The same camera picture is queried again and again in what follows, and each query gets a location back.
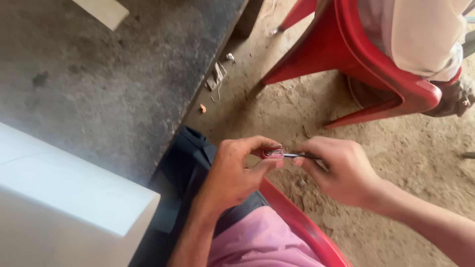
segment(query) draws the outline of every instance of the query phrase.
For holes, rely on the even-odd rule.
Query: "pink shirt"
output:
[[[209,267],[324,267],[308,245],[269,206],[260,207],[218,235]]]

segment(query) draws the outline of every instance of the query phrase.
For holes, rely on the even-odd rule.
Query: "white trousers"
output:
[[[363,28],[400,69],[449,81],[462,65],[472,0],[357,0]]]

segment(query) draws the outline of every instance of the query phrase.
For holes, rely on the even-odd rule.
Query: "black trousers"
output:
[[[215,153],[216,147],[208,143],[200,132],[188,127],[180,130],[158,167],[175,186],[181,199],[175,225],[170,233],[147,229],[129,266],[166,265],[188,218],[193,198],[208,175]],[[259,191],[252,193],[241,205],[223,212],[216,223],[214,237],[262,206],[269,206],[269,203]]]

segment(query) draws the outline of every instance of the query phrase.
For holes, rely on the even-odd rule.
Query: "dirt floor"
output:
[[[260,98],[251,88],[296,42],[312,15],[282,34],[270,35],[295,0],[264,3],[251,37],[228,47],[235,62],[223,61],[228,76],[218,93],[202,90],[186,125],[212,143],[260,134],[292,149],[310,135],[351,139],[364,147],[376,172],[401,188],[444,208],[475,219],[475,161],[461,152],[475,151],[475,108],[463,118],[421,114],[325,130],[322,125],[357,110],[342,76],[327,71],[269,86]],[[474,74],[475,56],[464,71]],[[207,108],[199,112],[199,104]],[[250,164],[256,159],[249,159]],[[327,233],[355,267],[455,266],[435,246],[406,226],[359,208],[345,207],[322,195],[301,170],[286,162],[269,180]],[[298,186],[304,179],[306,185]]]

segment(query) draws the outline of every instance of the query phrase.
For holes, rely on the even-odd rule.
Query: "hand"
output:
[[[282,145],[262,136],[222,141],[194,203],[219,216],[226,209],[244,202],[259,188],[264,175],[284,165],[282,159],[265,159],[252,169],[246,168],[245,157],[250,153],[260,155],[261,148],[267,147],[280,148]]]
[[[325,161],[328,172],[314,160],[303,157],[295,158],[293,164],[302,167],[323,193],[342,204],[368,209],[384,190],[384,180],[374,172],[361,145],[354,141],[315,136],[297,150]]]

